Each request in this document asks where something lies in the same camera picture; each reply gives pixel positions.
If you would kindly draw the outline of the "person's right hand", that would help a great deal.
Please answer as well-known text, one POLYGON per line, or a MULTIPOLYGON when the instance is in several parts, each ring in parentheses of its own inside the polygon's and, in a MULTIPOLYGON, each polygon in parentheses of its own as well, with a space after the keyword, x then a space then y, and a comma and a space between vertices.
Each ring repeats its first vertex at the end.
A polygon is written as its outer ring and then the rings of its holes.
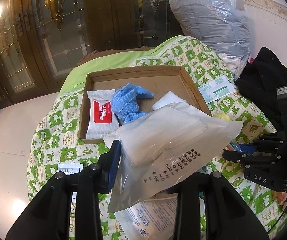
POLYGON ((274 199, 278 202, 279 205, 284 205, 287 203, 287 191, 285 192, 273 192, 274 199))

